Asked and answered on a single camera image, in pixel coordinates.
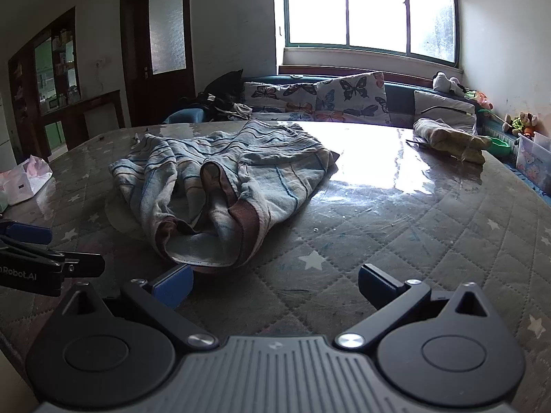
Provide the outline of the blue striped sweater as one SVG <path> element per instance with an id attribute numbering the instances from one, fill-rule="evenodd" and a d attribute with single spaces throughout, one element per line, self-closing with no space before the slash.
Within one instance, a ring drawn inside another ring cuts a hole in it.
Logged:
<path id="1" fill-rule="evenodd" d="M 109 171 L 159 255 L 215 272 L 247 264 L 337 159 L 297 124 L 251 120 L 190 139 L 147 133 Z"/>

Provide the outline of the pink white storage bag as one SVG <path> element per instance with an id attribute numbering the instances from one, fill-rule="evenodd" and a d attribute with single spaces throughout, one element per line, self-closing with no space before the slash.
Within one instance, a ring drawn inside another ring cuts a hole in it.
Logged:
<path id="1" fill-rule="evenodd" d="M 1 189 L 9 206 L 30 200 L 52 177 L 49 164 L 30 156 L 10 171 L 1 173 Z"/>

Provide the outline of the white refrigerator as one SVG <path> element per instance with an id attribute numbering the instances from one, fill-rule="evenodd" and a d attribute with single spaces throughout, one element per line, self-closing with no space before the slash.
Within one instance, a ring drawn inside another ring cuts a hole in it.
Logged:
<path id="1" fill-rule="evenodd" d="M 10 142 L 3 99 L 0 98 L 0 172 L 10 171 L 16 164 L 17 162 Z"/>

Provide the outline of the dark wooden cabinet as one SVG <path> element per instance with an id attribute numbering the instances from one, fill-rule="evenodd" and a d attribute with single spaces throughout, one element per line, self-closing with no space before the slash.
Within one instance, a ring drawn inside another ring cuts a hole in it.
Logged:
<path id="1" fill-rule="evenodd" d="M 123 128 L 121 92 L 85 97 L 76 62 L 76 9 L 64 12 L 8 61 L 9 88 L 20 147 L 18 157 L 51 159 L 62 145 L 69 150 L 92 135 L 96 109 L 111 105 L 115 126 Z"/>

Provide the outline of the folded yellow floral cloth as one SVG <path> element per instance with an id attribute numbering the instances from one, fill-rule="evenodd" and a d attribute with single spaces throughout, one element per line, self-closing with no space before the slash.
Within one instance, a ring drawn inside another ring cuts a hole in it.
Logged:
<path id="1" fill-rule="evenodd" d="M 429 148 L 473 164 L 483 165 L 483 152 L 492 145 L 489 137 L 455 129 L 441 119 L 421 117 L 413 129 L 414 136 Z"/>

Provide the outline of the green bowl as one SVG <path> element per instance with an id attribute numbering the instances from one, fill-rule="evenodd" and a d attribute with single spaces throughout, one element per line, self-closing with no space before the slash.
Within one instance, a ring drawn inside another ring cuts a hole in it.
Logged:
<path id="1" fill-rule="evenodd" d="M 506 159 L 512 153 L 512 147 L 505 141 L 491 137 L 491 144 L 488 152 L 495 158 Z"/>

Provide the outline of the grey cushion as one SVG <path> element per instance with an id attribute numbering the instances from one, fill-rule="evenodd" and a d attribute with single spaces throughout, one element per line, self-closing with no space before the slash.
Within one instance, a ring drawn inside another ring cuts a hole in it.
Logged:
<path id="1" fill-rule="evenodd" d="M 475 107 L 467 102 L 438 94 L 414 91 L 415 117 L 441 120 L 447 125 L 466 133 L 476 133 Z"/>

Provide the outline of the right butterfly pillow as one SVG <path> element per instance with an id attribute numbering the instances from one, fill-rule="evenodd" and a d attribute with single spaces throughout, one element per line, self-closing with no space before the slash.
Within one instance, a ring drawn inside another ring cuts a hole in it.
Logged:
<path id="1" fill-rule="evenodd" d="M 315 120 L 387 126 L 391 123 L 382 72 L 316 83 Z"/>

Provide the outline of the butterfly pillow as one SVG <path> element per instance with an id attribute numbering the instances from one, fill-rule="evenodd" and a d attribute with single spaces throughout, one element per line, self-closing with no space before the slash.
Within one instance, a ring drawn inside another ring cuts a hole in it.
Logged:
<path id="1" fill-rule="evenodd" d="M 316 83 L 315 120 L 387 126 L 391 123 L 382 72 Z"/>
<path id="2" fill-rule="evenodd" d="M 316 86 L 309 83 L 274 85 L 245 82 L 242 102 L 252 109 L 252 118 L 280 121 L 310 121 L 316 108 Z"/>

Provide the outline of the black bag on sofa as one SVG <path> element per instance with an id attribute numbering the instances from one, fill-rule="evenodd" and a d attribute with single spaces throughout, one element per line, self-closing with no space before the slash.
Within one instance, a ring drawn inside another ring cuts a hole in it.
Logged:
<path id="1" fill-rule="evenodd" d="M 219 76 L 197 95 L 205 121 L 249 120 L 252 108 L 242 103 L 243 69 Z"/>

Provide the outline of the blue sofa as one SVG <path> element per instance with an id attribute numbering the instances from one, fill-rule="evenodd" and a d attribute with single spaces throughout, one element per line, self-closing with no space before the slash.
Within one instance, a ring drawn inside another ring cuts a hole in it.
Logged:
<path id="1" fill-rule="evenodd" d="M 328 79 L 328 76 L 300 76 L 300 75 L 273 75 L 252 77 L 250 81 L 260 82 L 261 84 L 271 85 L 293 85 L 293 84 L 315 84 L 322 80 Z M 388 110 L 393 116 L 397 116 L 397 124 L 399 127 L 411 128 L 415 114 L 414 91 L 421 91 L 419 86 L 404 84 L 399 82 L 387 81 L 385 83 Z M 490 132 L 490 120 L 486 120 L 483 116 L 482 108 L 478 103 L 472 103 L 476 114 L 476 128 L 478 133 Z M 193 107 L 183 108 L 174 114 L 167 117 L 164 124 L 176 123 L 202 123 L 207 122 L 205 108 L 199 103 L 195 103 Z M 513 153 L 510 152 L 507 156 L 501 158 L 501 161 L 509 168 L 518 178 L 525 184 L 528 184 L 547 204 L 550 204 L 550 195 L 537 187 L 534 182 L 530 181 L 526 175 L 518 171 L 513 165 Z"/>

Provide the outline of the left butterfly pillow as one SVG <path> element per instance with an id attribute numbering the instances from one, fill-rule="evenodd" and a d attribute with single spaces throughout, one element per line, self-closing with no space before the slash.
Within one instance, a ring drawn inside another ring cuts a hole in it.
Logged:
<path id="1" fill-rule="evenodd" d="M 252 118 L 280 121 L 310 121 L 316 108 L 316 86 L 309 83 L 274 85 L 245 82 L 242 102 L 252 109 Z"/>

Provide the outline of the orange green plush toy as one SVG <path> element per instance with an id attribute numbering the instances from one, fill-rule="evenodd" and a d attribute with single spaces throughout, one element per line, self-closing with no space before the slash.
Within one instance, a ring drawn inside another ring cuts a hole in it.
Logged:
<path id="1" fill-rule="evenodd" d="M 489 111 L 493 110 L 493 105 L 488 100 L 487 95 L 485 95 L 483 92 L 468 91 L 465 93 L 465 97 L 467 99 L 475 101 L 482 109 L 486 109 Z"/>

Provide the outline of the white plush toy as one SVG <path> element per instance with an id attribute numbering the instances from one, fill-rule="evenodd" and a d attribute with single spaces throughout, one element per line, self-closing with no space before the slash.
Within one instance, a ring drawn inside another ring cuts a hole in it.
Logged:
<path id="1" fill-rule="evenodd" d="M 447 77 L 442 71 L 439 71 L 433 76 L 433 89 L 436 92 L 453 94 L 455 96 L 463 96 L 466 89 L 460 84 L 456 77 Z"/>

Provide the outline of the dark wooden door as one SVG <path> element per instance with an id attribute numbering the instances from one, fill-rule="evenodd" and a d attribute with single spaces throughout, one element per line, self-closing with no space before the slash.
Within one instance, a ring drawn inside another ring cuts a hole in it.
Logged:
<path id="1" fill-rule="evenodd" d="M 130 121 L 159 124 L 196 95 L 190 0 L 119 2 Z"/>

